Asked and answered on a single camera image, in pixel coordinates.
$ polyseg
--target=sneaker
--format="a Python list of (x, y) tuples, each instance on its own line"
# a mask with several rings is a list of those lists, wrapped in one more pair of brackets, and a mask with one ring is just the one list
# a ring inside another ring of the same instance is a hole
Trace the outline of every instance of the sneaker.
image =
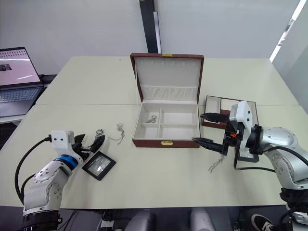
[(251, 223), (257, 231), (271, 231), (274, 227), (271, 220), (259, 214), (252, 215)]

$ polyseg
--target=brown jewelry box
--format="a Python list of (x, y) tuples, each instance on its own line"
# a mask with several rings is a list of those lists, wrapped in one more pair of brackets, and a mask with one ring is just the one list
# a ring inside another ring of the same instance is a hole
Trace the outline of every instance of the brown jewelry box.
[[(136, 147), (199, 148), (198, 98), (203, 55), (130, 55), (141, 108), (133, 142)], [(154, 123), (147, 123), (156, 116)]]
[[(243, 100), (236, 100), (236, 99), (229, 99), (223, 97), (216, 97), (216, 96), (206, 96), (205, 100), (205, 111), (204, 113), (221, 113), (221, 114), (230, 114), (231, 106), (234, 104), (238, 104), (240, 101)], [(257, 107), (256, 102), (247, 101), (251, 113), (252, 113), (252, 124), (259, 124), (258, 115), (257, 115)], [(225, 129), (226, 123), (214, 123), (211, 121), (207, 121), (202, 119), (202, 126), (211, 127), (211, 128), (220, 128)]]

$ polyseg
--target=laptop keyboard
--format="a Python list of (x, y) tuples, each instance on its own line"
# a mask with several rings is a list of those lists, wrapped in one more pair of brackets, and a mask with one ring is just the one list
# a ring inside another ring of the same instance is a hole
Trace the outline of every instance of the laptop keyboard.
[(0, 103), (32, 100), (36, 96), (38, 90), (39, 88), (0, 92)]

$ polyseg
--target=laptop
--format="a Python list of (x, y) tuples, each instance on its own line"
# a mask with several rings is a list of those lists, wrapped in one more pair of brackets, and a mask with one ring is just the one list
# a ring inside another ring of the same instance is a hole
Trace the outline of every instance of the laptop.
[(0, 49), (0, 117), (25, 115), (42, 88), (25, 47)]

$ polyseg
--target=laptop screen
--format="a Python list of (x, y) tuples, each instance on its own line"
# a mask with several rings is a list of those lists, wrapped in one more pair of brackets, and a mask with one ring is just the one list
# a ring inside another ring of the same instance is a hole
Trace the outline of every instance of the laptop screen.
[(25, 48), (0, 50), (0, 86), (40, 82)]

